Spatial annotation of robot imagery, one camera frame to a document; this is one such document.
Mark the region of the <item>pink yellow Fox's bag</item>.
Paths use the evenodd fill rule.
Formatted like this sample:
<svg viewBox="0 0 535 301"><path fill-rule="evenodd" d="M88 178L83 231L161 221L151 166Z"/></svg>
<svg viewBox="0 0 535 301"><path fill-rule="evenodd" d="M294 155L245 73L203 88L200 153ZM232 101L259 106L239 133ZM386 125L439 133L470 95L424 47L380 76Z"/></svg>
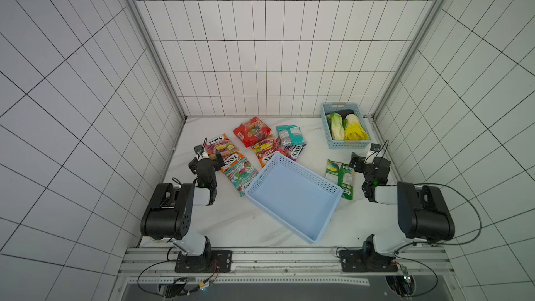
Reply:
<svg viewBox="0 0 535 301"><path fill-rule="evenodd" d="M212 160L217 159L217 153L222 157L227 157L238 152L238 148L230 141L226 134L209 139L205 145L205 150Z"/></svg>

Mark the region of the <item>teal candy bag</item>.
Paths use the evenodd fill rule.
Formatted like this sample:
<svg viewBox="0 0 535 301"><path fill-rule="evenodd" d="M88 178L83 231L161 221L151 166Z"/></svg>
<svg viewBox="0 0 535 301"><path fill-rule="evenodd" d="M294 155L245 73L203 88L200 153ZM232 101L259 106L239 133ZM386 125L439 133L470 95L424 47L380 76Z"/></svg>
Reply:
<svg viewBox="0 0 535 301"><path fill-rule="evenodd" d="M280 146L304 146L307 144L300 127L296 125L279 125L276 129Z"/></svg>
<svg viewBox="0 0 535 301"><path fill-rule="evenodd" d="M246 189L259 173L241 153L233 153L225 157L221 171L232 182L240 196L245 194Z"/></svg>

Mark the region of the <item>light blue plastic basket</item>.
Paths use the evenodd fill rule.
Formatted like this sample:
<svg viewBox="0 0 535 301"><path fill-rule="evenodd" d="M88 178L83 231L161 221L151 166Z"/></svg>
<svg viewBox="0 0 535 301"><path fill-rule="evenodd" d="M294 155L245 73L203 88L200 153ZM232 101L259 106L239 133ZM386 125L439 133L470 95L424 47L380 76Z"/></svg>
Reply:
<svg viewBox="0 0 535 301"><path fill-rule="evenodd" d="M263 212L310 244L318 243L343 189L277 152L245 195Z"/></svg>

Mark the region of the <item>purple Fox's candy bag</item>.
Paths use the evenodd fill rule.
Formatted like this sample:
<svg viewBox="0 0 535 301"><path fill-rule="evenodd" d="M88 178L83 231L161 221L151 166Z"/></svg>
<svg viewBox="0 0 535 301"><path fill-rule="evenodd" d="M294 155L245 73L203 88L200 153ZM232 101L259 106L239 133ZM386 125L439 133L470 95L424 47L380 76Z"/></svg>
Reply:
<svg viewBox="0 0 535 301"><path fill-rule="evenodd" d="M287 158L296 161L303 152L305 145L280 146L279 151Z"/></svg>

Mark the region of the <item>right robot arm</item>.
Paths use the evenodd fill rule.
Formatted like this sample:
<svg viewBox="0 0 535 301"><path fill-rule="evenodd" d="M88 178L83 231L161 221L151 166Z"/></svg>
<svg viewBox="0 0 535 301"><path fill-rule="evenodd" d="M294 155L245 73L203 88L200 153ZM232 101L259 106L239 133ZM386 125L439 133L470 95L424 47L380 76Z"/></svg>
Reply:
<svg viewBox="0 0 535 301"><path fill-rule="evenodd" d="M397 221L377 235L369 236L361 249L362 261L394 260L401 249L422 242L437 243L454 237L455 225L440 189L434 185L388 183L391 162L372 154L352 154L349 166L364 175L362 191L372 203L397 208Z"/></svg>

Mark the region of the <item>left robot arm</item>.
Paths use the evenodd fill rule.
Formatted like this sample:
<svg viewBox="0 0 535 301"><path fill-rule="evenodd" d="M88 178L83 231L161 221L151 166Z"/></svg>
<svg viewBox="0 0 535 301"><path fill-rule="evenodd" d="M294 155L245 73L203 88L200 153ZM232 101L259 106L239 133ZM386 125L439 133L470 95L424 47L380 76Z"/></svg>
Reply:
<svg viewBox="0 0 535 301"><path fill-rule="evenodd" d="M211 206L217 197L216 172L224 166L221 155L209 158L207 153L189 163L196 176L191 183L160 183L156 186L142 217L140 231L154 240L167 239L187 259L210 263L212 249L207 237L190 227L195 206Z"/></svg>

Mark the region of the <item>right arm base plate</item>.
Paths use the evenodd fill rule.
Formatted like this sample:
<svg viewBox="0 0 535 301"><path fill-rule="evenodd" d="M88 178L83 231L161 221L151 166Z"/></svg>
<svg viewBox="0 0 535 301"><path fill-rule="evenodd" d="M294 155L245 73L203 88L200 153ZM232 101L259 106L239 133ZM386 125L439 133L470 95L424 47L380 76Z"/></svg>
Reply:
<svg viewBox="0 0 535 301"><path fill-rule="evenodd" d="M337 257L345 273L397 273L398 266L394 257L383 256L375 252L365 254L362 249L340 249Z"/></svg>

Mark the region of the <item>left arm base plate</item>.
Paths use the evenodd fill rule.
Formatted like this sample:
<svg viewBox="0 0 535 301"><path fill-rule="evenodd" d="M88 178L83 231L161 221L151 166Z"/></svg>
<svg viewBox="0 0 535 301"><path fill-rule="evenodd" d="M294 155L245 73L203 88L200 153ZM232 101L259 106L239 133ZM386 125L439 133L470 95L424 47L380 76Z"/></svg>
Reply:
<svg viewBox="0 0 535 301"><path fill-rule="evenodd" d="M201 256L179 254L175 273L229 273L233 252L231 250L210 250Z"/></svg>

